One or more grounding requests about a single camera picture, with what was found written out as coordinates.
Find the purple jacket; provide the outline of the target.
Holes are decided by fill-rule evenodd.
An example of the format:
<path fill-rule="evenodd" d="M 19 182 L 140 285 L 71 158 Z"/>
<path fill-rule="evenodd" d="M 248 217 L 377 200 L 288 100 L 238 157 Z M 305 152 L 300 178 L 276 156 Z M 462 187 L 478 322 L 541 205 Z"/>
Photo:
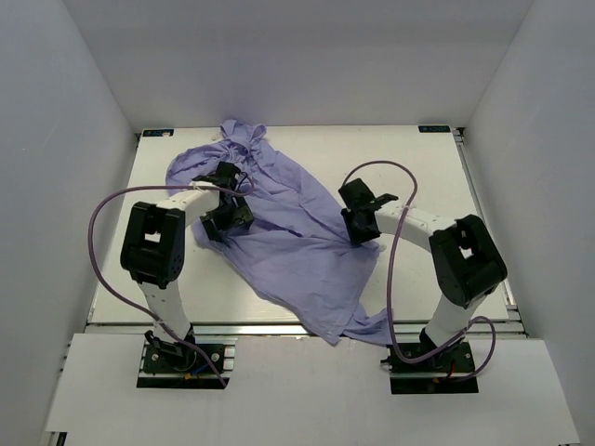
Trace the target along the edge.
<path fill-rule="evenodd" d="M 187 185 L 227 162 L 248 174 L 255 187 L 247 196 L 254 221 L 220 241 L 192 224 L 196 243 L 223 255 L 255 290 L 293 312 L 305 328 L 331 345 L 343 335 L 387 345 L 386 310 L 367 315 L 360 297 L 380 254 L 377 243 L 350 244 L 341 207 L 305 168 L 277 151 L 265 125 L 227 120 L 218 142 L 190 148 L 174 158 L 168 186 Z"/>

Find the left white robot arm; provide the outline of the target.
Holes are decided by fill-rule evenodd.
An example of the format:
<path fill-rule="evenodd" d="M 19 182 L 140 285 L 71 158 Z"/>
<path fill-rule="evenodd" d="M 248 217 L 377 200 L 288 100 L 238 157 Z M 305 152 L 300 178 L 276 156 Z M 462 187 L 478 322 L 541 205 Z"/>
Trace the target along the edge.
<path fill-rule="evenodd" d="M 176 186 L 157 203 L 135 203 L 131 209 L 120 263 L 145 296 L 154 318 L 153 337 L 168 343 L 165 360 L 185 371 L 196 360 L 196 347 L 187 342 L 192 325 L 185 315 L 178 278 L 185 260 L 186 229 L 197 223 L 211 242 L 236 228 L 248 229 L 254 217 L 241 187 L 247 175 L 221 162 L 215 172 Z"/>

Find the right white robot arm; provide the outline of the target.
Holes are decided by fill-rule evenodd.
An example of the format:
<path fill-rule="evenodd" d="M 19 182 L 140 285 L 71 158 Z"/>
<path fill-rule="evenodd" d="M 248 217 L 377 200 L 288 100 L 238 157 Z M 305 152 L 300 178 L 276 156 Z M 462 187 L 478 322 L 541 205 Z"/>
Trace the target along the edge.
<path fill-rule="evenodd" d="M 404 239 L 431 254 L 441 297 L 419 336 L 419 357 L 406 362 L 443 369 L 454 358 L 452 346 L 470 328 L 478 306 L 508 277 L 487 227 L 473 214 L 438 216 L 389 193 L 376 196 L 359 178 L 344 183 L 338 193 L 353 245 L 391 234 L 394 243 Z"/>

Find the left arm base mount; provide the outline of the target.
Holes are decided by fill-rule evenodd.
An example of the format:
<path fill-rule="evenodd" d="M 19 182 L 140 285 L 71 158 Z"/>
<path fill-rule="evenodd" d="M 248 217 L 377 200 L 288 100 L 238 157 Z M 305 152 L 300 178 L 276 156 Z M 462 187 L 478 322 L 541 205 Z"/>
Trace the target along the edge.
<path fill-rule="evenodd" d="M 220 374 L 225 382 L 222 384 L 208 361 L 195 349 L 156 340 L 150 342 L 147 335 L 139 363 L 137 388 L 223 389 L 229 383 L 235 345 L 214 341 L 197 344 Z"/>

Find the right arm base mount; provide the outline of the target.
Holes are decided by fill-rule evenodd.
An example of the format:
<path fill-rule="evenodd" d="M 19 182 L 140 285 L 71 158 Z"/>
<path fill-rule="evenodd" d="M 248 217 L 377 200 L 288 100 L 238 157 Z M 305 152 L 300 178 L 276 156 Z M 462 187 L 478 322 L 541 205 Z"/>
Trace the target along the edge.
<path fill-rule="evenodd" d="M 380 366 L 389 373 L 392 395 L 463 395 L 477 394 L 479 385 L 475 376 L 475 361 L 466 341 L 457 341 L 452 347 L 421 362 L 402 361 L 388 346 L 388 356 Z"/>

